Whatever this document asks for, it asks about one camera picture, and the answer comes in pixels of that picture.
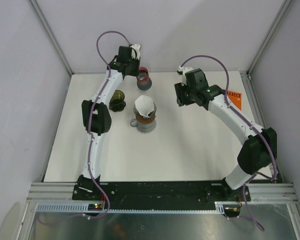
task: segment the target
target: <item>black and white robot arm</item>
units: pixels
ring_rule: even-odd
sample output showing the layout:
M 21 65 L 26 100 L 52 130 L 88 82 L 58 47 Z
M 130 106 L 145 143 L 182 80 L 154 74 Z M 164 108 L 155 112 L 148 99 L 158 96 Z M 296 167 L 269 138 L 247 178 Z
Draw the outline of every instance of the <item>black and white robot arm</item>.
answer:
M 130 46 L 120 46 L 118 55 L 109 63 L 109 69 L 106 71 L 104 80 L 94 94 L 91 100 L 84 100 L 82 102 L 82 118 L 83 125 L 88 132 L 88 149 L 87 158 L 90 161 L 85 161 L 82 174 L 78 179 L 79 188 L 87 192 L 93 192 L 95 185 L 91 181 L 91 174 L 99 181 L 100 179 L 100 156 L 102 145 L 106 133 L 111 127 L 111 117 L 109 114 L 110 100 L 122 83 L 125 76 L 138 76 L 140 66 L 140 48 L 139 44 L 132 44 Z M 94 105 L 92 118 L 90 120 L 91 109 Z
M 270 154 L 249 125 L 240 118 L 225 102 L 225 90 L 217 85 L 208 85 L 205 74 L 199 68 L 179 67 L 182 82 L 174 85 L 179 106 L 196 103 L 221 119 L 236 135 L 242 149 L 237 157 L 238 165 L 222 180 L 223 186 L 229 191 L 240 188 L 257 171 L 271 163 Z M 241 111 L 230 102 L 231 106 Z M 274 157 L 277 155 L 277 134 L 272 128 L 264 129 L 241 113 L 264 136 Z

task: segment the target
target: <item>orange card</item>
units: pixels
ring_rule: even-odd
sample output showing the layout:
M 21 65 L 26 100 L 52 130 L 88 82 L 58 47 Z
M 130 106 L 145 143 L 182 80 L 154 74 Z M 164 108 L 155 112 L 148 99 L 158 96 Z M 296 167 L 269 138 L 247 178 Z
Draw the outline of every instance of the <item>orange card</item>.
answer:
M 242 110 L 242 94 L 240 92 L 228 91 L 228 97 L 238 109 Z

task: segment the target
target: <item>wall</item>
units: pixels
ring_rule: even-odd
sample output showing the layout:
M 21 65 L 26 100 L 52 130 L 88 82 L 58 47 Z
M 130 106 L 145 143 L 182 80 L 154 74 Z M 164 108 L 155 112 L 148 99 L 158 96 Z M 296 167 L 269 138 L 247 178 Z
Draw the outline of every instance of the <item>wall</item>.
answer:
M 278 159 L 283 176 L 300 199 L 300 1 L 252 73 L 268 126 L 278 133 Z
M 0 1 L 0 239 L 41 174 L 69 84 L 25 0 Z
M 38 0 L 71 69 L 103 73 L 98 36 L 117 30 L 142 45 L 141 65 L 152 72 L 174 72 L 192 55 L 219 58 L 229 70 L 247 70 L 284 0 Z M 121 36 L 100 41 L 112 60 Z M 193 68 L 222 70 L 212 60 Z

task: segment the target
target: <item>gray cup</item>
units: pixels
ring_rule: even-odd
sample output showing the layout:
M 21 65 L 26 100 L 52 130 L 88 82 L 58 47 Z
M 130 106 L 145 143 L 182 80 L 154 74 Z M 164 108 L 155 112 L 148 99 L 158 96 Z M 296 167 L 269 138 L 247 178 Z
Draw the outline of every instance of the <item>gray cup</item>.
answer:
M 144 117 L 144 116 L 140 115 L 140 113 L 136 109 L 136 105 L 134 105 L 133 112 L 134 112 L 136 118 L 133 118 L 130 121 L 131 127 L 137 128 L 138 131 L 141 133 L 152 132 L 157 126 L 157 122 L 155 119 L 157 106 L 155 105 L 155 103 L 153 103 L 153 106 L 154 106 L 154 110 L 149 113 L 149 117 Z

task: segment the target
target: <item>metal floor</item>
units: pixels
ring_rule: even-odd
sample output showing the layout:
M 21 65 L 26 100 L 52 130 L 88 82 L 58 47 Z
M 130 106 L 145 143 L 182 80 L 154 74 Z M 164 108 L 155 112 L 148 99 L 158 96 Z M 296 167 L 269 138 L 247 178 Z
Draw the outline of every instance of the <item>metal floor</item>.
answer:
M 246 219 L 227 220 L 221 214 L 109 213 L 100 219 L 74 217 L 53 226 L 72 213 L 36 213 L 29 240 L 296 240 L 287 210 L 280 205 L 251 205 L 265 228 L 261 232 Z M 243 206 L 241 216 L 248 216 Z

